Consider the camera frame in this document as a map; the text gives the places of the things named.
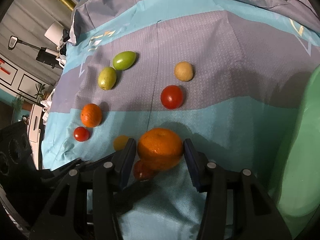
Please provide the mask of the small orange fruit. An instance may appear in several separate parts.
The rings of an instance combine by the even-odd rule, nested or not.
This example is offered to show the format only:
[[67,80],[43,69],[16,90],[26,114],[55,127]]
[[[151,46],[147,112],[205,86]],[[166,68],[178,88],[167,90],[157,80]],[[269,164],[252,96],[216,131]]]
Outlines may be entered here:
[[100,107],[94,103],[86,104],[80,114],[81,122],[84,126],[94,128],[100,125],[103,113]]

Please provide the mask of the blue purple striped cloth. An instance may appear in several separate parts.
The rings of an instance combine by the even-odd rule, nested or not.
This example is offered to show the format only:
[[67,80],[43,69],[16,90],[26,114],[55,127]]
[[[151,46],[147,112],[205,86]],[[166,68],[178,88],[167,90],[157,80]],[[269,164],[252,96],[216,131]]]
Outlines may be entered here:
[[[137,54],[135,63],[102,90],[100,72],[124,51]],[[188,82],[174,74],[182,61],[193,67]],[[48,116],[44,167],[96,161],[120,135],[166,128],[225,170],[251,170],[268,192],[316,68],[319,19],[308,0],[83,0]],[[177,109],[161,103],[170,85],[183,91]],[[89,103],[103,113],[94,128],[80,119]],[[87,141],[74,139],[77,127],[89,130]]]

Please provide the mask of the black speaker box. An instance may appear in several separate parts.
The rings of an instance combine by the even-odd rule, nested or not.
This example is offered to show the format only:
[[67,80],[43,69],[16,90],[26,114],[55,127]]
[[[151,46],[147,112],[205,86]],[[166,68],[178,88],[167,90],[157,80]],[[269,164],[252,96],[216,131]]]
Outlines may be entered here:
[[27,126],[23,121],[1,129],[1,180],[36,172]]

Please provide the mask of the small yellow fruit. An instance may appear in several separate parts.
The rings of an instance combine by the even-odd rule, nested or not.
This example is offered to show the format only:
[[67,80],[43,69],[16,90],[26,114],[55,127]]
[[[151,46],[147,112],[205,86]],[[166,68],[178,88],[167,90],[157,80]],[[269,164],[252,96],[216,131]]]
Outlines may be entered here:
[[129,140],[129,137],[126,135],[120,135],[116,137],[113,141],[113,148],[115,151],[121,151],[125,148],[127,141]]

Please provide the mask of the large red tomato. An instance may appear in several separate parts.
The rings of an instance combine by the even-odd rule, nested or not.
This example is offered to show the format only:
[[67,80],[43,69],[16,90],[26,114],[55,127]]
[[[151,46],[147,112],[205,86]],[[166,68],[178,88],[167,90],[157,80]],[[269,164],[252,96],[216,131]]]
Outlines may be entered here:
[[166,109],[181,107],[183,100],[183,91],[176,85],[167,86],[161,92],[161,103]]

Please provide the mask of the bright green mango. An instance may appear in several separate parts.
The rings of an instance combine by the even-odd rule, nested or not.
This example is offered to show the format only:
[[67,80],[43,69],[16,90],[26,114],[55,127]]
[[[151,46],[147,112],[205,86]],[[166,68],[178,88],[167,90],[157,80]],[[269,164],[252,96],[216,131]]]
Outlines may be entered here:
[[113,59],[115,70],[126,70],[136,61],[137,54],[134,51],[124,51],[117,54]]

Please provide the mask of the green potted plant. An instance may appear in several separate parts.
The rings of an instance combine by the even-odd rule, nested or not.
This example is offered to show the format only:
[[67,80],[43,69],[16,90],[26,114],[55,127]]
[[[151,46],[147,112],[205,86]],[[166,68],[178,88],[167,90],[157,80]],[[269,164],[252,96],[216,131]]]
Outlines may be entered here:
[[32,110],[33,105],[43,107],[41,101],[46,100],[48,98],[49,92],[46,91],[45,84],[35,85],[35,87],[36,94],[34,96],[36,102],[29,102],[28,99],[24,96],[24,92],[20,92],[14,97],[14,99],[11,102],[11,106],[14,110],[25,110],[30,112]]

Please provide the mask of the white cabinet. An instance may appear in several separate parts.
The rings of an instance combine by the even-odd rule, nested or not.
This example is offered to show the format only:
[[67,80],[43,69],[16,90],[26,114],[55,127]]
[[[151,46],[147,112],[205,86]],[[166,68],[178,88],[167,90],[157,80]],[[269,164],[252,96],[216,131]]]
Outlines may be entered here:
[[43,130],[43,108],[33,104],[29,115],[27,126],[29,144],[32,150],[32,159],[37,170],[42,169],[42,153],[41,153],[41,132]]

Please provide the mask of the small red tomato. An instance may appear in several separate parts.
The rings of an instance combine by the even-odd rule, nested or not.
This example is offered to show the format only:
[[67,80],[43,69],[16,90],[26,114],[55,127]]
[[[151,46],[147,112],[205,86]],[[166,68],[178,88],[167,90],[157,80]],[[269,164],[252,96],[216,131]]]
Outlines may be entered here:
[[77,127],[73,132],[73,137],[76,141],[84,142],[90,137],[90,132],[85,127]]

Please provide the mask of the green plastic bowl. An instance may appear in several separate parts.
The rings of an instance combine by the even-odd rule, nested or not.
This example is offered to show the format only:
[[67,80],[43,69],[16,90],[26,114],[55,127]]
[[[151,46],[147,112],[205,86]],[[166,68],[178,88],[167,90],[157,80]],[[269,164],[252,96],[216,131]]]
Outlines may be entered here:
[[304,90],[294,128],[280,145],[268,192],[292,238],[319,217],[319,68]]

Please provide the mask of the brown kiwi fruit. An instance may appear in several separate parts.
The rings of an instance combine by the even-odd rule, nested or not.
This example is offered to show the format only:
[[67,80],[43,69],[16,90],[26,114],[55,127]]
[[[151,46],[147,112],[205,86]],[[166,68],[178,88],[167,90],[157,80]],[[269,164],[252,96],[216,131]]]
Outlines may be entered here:
[[187,61],[176,64],[174,69],[175,77],[183,82],[188,82],[193,78],[194,72],[192,65]]

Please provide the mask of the yellow-green pear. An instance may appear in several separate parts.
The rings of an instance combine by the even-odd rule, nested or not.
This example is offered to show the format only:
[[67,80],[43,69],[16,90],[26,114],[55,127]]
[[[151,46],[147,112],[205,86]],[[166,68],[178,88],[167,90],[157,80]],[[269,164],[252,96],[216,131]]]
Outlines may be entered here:
[[116,70],[112,67],[105,67],[99,74],[98,86],[102,90],[111,90],[116,84],[117,74]]

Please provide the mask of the white floor lamp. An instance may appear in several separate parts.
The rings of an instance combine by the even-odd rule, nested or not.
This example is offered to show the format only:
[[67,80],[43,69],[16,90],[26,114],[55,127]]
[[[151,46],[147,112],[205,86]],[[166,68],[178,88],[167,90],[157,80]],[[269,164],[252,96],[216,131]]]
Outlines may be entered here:
[[17,44],[22,44],[38,51],[36,61],[51,66],[52,69],[64,69],[65,61],[60,58],[60,53],[47,47],[38,47],[28,42],[24,42],[17,36],[11,35],[8,42],[8,49],[13,50]]

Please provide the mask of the large orange fruit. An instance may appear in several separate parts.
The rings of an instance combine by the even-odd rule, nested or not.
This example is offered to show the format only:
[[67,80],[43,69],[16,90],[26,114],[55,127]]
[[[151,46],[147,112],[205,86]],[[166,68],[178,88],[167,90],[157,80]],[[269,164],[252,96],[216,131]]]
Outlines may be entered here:
[[137,153],[149,169],[169,170],[180,162],[183,142],[178,134],[166,128],[153,128],[144,133],[137,145]]

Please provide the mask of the red tomato under gripper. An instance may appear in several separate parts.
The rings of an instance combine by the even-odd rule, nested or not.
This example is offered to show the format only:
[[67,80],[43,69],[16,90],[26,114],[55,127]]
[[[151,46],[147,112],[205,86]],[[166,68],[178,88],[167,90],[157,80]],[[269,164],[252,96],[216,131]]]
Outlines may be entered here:
[[142,160],[137,161],[133,167],[133,175],[138,181],[151,180],[157,174],[157,171],[148,168]]

